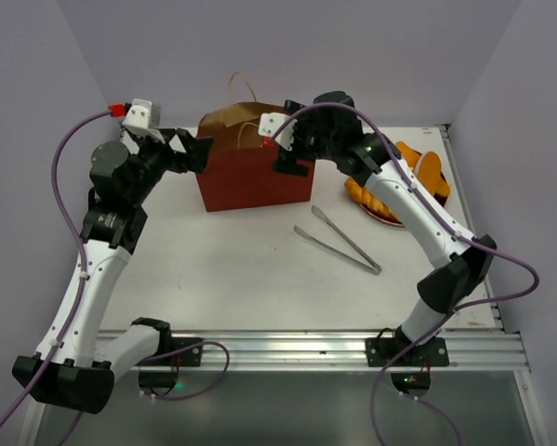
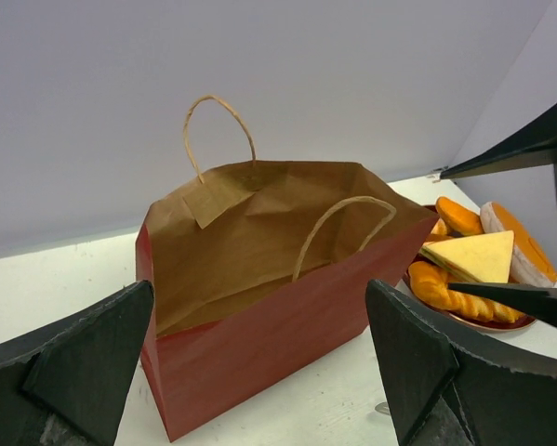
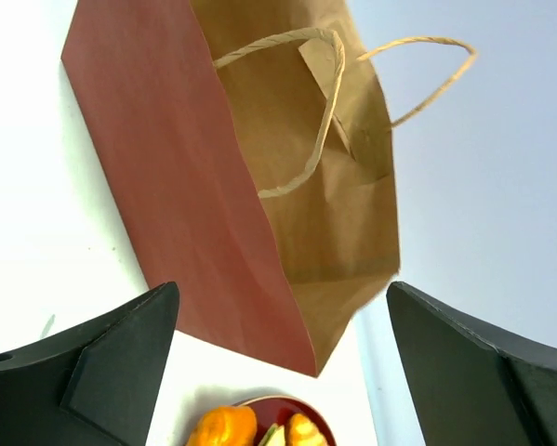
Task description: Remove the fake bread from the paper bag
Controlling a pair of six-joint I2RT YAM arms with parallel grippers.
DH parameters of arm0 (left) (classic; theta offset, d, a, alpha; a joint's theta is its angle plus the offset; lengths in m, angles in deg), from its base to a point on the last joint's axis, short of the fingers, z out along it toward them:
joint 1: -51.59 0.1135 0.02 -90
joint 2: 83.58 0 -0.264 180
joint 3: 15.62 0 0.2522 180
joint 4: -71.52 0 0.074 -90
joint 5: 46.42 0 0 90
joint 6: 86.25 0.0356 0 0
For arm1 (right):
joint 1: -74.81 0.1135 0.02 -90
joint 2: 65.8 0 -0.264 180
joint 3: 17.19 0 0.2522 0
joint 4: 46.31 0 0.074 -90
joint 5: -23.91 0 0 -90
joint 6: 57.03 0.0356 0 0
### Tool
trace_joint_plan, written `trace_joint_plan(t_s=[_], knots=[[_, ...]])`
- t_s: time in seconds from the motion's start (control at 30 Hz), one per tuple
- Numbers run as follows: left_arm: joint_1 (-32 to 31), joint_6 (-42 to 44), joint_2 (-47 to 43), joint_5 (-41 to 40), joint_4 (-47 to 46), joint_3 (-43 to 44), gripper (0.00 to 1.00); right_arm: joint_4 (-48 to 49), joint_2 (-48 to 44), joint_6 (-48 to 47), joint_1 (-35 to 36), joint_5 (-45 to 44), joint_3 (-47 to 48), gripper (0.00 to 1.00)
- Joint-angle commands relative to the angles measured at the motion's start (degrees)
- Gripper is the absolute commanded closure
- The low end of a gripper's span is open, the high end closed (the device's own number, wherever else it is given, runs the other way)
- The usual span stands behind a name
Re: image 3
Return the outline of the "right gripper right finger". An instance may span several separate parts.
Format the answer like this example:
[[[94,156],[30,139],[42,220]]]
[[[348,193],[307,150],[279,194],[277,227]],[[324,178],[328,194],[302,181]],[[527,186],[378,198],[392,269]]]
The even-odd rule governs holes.
[[[393,282],[391,325],[429,445],[557,445],[557,348]]]

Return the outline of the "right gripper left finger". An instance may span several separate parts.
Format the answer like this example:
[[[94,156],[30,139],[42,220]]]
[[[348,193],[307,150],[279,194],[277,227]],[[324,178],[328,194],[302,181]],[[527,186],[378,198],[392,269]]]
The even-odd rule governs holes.
[[[0,445],[145,444],[178,313],[167,282],[0,353]]]

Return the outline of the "braided fake bread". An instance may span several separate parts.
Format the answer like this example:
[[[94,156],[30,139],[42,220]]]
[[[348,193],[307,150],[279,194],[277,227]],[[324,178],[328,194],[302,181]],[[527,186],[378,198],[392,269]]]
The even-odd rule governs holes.
[[[220,406],[205,413],[197,422],[187,446],[252,445],[258,420],[247,406]]]

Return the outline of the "fake croissant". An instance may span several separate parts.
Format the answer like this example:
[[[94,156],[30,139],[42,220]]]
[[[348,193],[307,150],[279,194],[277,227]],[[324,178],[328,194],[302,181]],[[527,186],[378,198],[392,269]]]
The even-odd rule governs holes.
[[[318,426],[306,415],[295,413],[288,421],[287,446],[327,446],[328,442]]]

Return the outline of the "triangular fake sandwich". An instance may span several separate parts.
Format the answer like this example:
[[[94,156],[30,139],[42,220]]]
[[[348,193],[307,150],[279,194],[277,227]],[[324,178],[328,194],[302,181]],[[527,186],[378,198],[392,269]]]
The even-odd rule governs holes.
[[[285,426],[272,424],[259,442],[259,446],[286,446]]]

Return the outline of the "red paper bag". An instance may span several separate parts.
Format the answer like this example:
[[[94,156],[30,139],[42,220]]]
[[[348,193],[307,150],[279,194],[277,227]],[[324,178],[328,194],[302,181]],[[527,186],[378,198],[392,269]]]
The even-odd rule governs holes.
[[[182,332],[316,376],[398,272],[372,56],[344,1],[77,3],[61,60]]]

